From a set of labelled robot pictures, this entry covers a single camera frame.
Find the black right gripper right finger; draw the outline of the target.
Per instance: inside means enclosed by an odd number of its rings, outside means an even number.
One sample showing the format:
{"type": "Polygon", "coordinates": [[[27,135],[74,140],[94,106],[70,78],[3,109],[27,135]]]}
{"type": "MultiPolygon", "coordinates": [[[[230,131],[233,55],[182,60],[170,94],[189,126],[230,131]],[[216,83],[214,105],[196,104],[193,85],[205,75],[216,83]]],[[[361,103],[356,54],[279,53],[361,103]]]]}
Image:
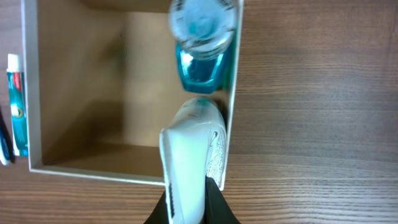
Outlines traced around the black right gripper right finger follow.
{"type": "Polygon", "coordinates": [[[217,184],[211,177],[206,177],[205,223],[240,224],[217,184]]]}

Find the teal toothpaste tube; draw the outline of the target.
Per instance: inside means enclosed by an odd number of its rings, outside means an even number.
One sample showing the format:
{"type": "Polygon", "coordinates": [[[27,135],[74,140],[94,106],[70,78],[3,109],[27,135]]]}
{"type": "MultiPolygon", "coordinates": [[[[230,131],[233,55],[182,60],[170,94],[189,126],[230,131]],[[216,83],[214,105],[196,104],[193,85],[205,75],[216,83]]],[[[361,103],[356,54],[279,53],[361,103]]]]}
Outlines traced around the teal toothpaste tube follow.
{"type": "Polygon", "coordinates": [[[7,55],[7,83],[9,89],[14,154],[28,157],[27,113],[25,108],[24,71],[18,54],[7,55]]]}

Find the white lotion tube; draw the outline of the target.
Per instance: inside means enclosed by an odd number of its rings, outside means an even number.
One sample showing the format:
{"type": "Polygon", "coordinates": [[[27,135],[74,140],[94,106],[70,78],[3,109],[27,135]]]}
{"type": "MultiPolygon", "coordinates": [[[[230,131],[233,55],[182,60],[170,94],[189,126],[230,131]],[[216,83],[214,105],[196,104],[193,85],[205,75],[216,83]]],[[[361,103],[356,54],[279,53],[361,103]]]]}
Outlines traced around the white lotion tube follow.
{"type": "Polygon", "coordinates": [[[207,97],[186,101],[159,134],[169,223],[201,223],[205,180],[224,189],[227,157],[225,122],[207,97]]]}

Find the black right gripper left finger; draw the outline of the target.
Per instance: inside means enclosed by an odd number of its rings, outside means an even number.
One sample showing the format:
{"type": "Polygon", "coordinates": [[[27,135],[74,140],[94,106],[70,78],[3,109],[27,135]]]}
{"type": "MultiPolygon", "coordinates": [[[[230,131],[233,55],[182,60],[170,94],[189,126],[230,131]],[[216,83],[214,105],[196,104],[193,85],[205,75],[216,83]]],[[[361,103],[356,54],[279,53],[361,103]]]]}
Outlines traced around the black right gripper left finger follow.
{"type": "Polygon", "coordinates": [[[144,224],[169,224],[165,192],[162,194],[161,198],[144,224]]]}

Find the blue mouthwash bottle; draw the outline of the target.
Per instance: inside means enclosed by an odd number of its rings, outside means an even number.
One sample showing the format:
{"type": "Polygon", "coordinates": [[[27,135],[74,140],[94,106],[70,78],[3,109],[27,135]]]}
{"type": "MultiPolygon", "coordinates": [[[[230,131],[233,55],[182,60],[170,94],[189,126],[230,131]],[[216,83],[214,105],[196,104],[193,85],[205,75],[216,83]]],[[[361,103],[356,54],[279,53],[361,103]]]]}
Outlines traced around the blue mouthwash bottle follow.
{"type": "Polygon", "coordinates": [[[169,26],[185,91],[211,94],[229,69],[238,21],[232,0],[174,0],[169,26]]]}

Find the blue white toothbrush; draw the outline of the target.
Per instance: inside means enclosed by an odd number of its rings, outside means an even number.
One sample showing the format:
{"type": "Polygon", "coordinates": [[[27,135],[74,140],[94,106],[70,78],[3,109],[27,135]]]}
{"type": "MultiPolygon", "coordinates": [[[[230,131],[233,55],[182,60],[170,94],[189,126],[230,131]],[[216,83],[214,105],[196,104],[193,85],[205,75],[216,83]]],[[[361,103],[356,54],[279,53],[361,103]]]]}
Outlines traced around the blue white toothbrush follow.
{"type": "Polygon", "coordinates": [[[1,164],[8,166],[11,163],[15,163],[12,141],[1,113],[1,164]]]}

